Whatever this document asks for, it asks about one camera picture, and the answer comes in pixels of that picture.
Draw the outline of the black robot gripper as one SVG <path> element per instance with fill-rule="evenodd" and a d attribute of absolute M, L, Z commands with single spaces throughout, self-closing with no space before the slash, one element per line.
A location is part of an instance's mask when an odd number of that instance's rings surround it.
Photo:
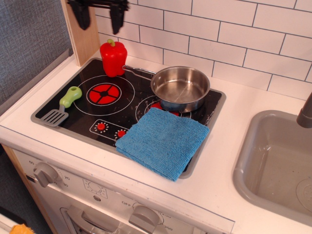
<path fill-rule="evenodd" d="M 119 33 L 123 26 L 124 10 L 129 10 L 127 0 L 68 0 L 68 4 L 73 5 L 73 12 L 82 30 L 90 26 L 90 15 L 88 7 L 110 9 L 113 34 Z"/>

